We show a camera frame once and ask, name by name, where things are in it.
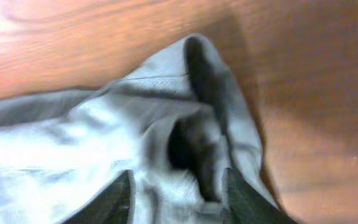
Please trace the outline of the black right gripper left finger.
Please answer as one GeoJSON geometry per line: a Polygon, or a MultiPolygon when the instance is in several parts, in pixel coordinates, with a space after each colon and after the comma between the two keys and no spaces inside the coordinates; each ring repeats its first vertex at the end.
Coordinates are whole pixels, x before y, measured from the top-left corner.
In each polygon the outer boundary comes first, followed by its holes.
{"type": "Polygon", "coordinates": [[[133,220],[133,172],[125,170],[63,224],[128,224],[133,220]]]}

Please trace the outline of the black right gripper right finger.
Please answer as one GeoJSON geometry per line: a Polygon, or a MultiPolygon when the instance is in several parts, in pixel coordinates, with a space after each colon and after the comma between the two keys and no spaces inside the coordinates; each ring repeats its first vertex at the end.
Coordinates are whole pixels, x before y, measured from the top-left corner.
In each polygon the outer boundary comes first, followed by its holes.
{"type": "Polygon", "coordinates": [[[285,212],[274,207],[246,182],[237,169],[225,170],[224,223],[230,224],[297,224],[285,212]]]}

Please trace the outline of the grey shorts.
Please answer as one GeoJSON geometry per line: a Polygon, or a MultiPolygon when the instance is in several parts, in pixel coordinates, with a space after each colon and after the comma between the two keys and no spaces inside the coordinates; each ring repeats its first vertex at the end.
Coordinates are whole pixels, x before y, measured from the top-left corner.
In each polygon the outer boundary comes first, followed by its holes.
{"type": "Polygon", "coordinates": [[[132,223],[224,223],[227,168],[278,208],[262,154],[234,75],[190,35],[99,90],[0,100],[0,223],[63,223],[125,170],[132,223]]]}

